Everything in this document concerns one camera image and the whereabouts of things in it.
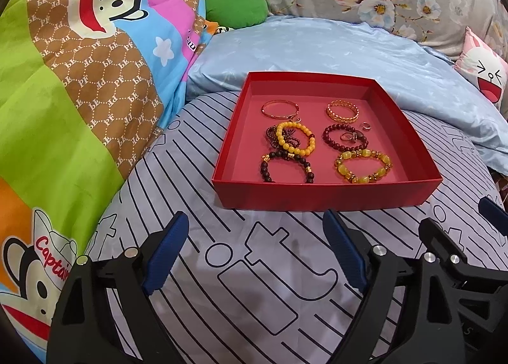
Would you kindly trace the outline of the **red jewelry tray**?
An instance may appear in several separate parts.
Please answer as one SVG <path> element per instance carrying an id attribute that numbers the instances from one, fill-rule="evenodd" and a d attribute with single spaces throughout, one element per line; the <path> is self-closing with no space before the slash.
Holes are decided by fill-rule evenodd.
<path id="1" fill-rule="evenodd" d="M 300 106 L 293 120 L 261 113 Z M 370 131 L 361 130 L 363 122 Z M 247 75 L 212 177 L 221 204 L 266 211 L 387 209 L 422 204 L 442 182 L 392 97 L 372 79 L 294 71 Z"/>

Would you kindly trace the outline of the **grey striped bed sheet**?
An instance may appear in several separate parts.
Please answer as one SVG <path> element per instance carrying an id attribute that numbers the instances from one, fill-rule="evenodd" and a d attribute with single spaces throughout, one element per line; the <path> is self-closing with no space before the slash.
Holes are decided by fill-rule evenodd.
<path id="1" fill-rule="evenodd" d="M 233 92 L 197 97 L 137 163 L 97 227 L 88 253 L 111 258 L 140 246 L 175 212 L 190 235 L 164 287 L 151 296 L 173 342 L 190 363 L 324 363 L 347 330 L 361 296 L 343 277 L 318 212 L 223 208 L 212 175 L 237 102 Z M 478 211 L 500 201 L 469 139 L 415 112 L 442 183 L 423 204 L 347 212 L 345 223 L 400 256 L 424 252 L 421 219 L 438 221 L 471 264 L 506 269 L 507 240 Z"/>

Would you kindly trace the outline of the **light blue blanket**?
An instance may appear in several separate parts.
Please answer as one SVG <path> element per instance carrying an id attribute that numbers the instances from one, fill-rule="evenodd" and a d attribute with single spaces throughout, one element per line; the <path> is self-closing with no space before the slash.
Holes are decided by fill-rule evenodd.
<path id="1" fill-rule="evenodd" d="M 507 173 L 507 123 L 443 54 L 366 23 L 271 17 L 214 35 L 191 66 L 188 101 L 240 91 L 251 71 L 308 71 L 371 78 L 404 110 L 462 130 L 483 162 Z"/>

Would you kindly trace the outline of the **pink rabbit face cushion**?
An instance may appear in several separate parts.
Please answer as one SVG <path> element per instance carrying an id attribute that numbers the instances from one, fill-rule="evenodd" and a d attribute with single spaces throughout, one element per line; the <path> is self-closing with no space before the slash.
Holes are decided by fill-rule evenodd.
<path id="1" fill-rule="evenodd" d="M 507 63 L 470 27 L 466 27 L 462 52 L 454 69 L 497 109 L 501 108 L 507 85 Z"/>

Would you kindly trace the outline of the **thin rose gold bangle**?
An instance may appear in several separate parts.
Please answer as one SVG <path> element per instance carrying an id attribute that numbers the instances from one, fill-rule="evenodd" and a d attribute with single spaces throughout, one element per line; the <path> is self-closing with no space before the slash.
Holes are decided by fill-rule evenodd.
<path id="1" fill-rule="evenodd" d="M 300 106 L 289 100 L 269 100 L 261 106 L 261 113 L 274 120 L 293 120 L 300 114 Z"/>

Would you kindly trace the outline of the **colorful cartoon monkey quilt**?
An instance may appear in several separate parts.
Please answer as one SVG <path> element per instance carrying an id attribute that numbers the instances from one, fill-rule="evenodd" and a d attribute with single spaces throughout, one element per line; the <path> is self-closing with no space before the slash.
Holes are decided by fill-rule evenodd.
<path id="1" fill-rule="evenodd" d="M 184 105 L 204 0 L 1 1 L 1 352 L 42 362 L 71 266 Z"/>

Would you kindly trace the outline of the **green plush toy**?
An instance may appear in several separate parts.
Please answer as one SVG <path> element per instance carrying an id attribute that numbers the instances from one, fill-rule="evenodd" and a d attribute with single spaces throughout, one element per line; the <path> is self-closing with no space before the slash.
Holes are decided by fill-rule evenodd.
<path id="1" fill-rule="evenodd" d="M 205 0 L 206 18 L 231 29 L 263 23 L 269 14 L 266 0 Z"/>

